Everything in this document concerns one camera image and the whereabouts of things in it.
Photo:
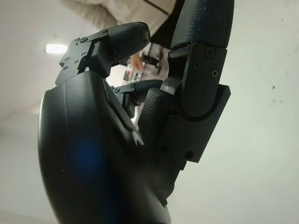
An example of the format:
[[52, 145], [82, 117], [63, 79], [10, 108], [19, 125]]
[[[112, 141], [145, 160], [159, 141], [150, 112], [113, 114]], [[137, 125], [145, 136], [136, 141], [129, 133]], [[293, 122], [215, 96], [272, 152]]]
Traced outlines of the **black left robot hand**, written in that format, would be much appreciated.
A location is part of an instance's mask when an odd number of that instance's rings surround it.
[[169, 224], [167, 198], [188, 161], [198, 162], [230, 97], [219, 83], [232, 0], [187, 0], [164, 80], [113, 88], [106, 78], [143, 49], [143, 22], [71, 42], [39, 114], [45, 190], [61, 224]]

